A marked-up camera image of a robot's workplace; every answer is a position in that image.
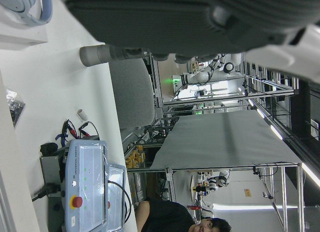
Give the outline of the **left white dexterous robot hand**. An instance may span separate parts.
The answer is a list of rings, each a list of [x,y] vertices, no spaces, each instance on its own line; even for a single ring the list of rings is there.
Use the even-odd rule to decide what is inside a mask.
[[[244,52],[318,83],[320,0],[61,0],[98,41],[158,58]]]

